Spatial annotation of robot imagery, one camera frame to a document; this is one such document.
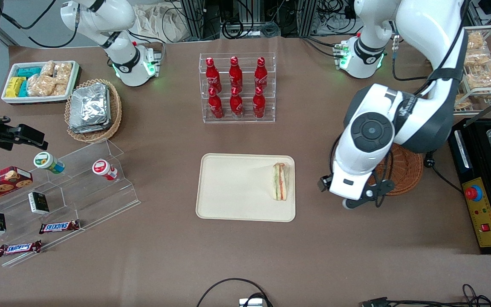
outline yellow control panel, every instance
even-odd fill
[[[462,188],[479,246],[491,247],[491,206],[482,179],[468,181],[462,184]]]

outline table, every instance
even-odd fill
[[[332,37],[327,41],[340,41]],[[398,74],[427,73],[424,57],[401,45]],[[460,299],[470,283],[491,299],[491,256],[477,255],[463,196],[425,170],[407,194],[345,210],[341,198],[320,193],[329,148],[343,130],[355,92],[373,82],[413,91],[421,81],[397,82],[390,61],[368,80],[335,70],[333,61],[299,39],[216,40],[167,46],[159,78],[127,87],[105,66],[99,47],[37,50],[11,47],[10,61],[75,60],[81,81],[105,78],[123,100],[112,138],[142,204],[44,255],[0,267],[0,306],[194,306],[216,281],[249,278],[276,306],[356,306],[366,299]],[[201,52],[277,53],[274,124],[205,125],[198,88]],[[6,105],[0,114],[46,134],[49,151],[84,146],[66,133],[64,105]],[[0,169],[33,168],[38,150],[0,150]],[[289,223],[203,220],[195,214],[199,163],[209,152],[289,155],[296,162],[296,217]],[[448,146],[438,169],[458,182]],[[231,282],[203,306],[233,306],[256,292]]]

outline robotic arm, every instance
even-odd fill
[[[155,76],[153,49],[135,46],[125,31],[135,21],[134,9],[126,0],[69,1],[62,4],[60,14],[70,30],[105,50],[124,84],[139,86]]]
[[[428,78],[431,85],[427,98],[379,84],[366,87],[353,97],[335,150],[332,175],[321,180],[330,192],[345,198],[345,208],[356,208],[393,189],[393,183],[382,182],[382,178],[380,186],[367,183],[392,143],[420,153],[439,148],[448,138],[467,43],[461,29],[462,2],[356,0],[356,10],[366,20],[366,29],[360,37],[348,41],[349,74],[366,78],[376,70],[391,31],[386,18],[395,19],[399,33],[431,61],[434,72]]]

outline red bottle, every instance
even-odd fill
[[[255,87],[261,89],[266,88],[267,77],[269,73],[265,68],[265,58],[260,57],[257,59],[257,69],[255,70]]]
[[[238,65],[238,58],[235,56],[230,58],[230,70],[228,71],[228,75],[230,76],[230,87],[235,87],[238,89],[238,93],[241,93],[243,89],[242,70]]]
[[[255,88],[255,95],[253,96],[253,113],[255,118],[261,119],[265,116],[265,96],[263,95],[263,89],[260,86]]]
[[[207,58],[206,65],[207,65],[206,78],[208,79],[208,84],[210,85],[210,87],[216,89],[217,93],[221,93],[222,91],[221,78],[219,77],[219,72],[215,67],[215,64],[213,63],[213,59]]]
[[[221,99],[217,96],[216,89],[210,87],[208,89],[208,94],[210,94],[210,98],[208,99],[208,103],[210,104],[210,110],[213,113],[213,116],[216,119],[222,119],[225,116],[224,111],[222,110]]]
[[[232,117],[235,119],[241,119],[244,115],[244,109],[242,104],[242,97],[240,97],[240,92],[238,88],[233,87],[230,89],[230,109],[232,110]]]

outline red button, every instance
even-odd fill
[[[478,195],[479,193],[474,187],[468,187],[465,189],[465,198],[467,198],[468,200],[474,200],[475,198],[477,198]]]

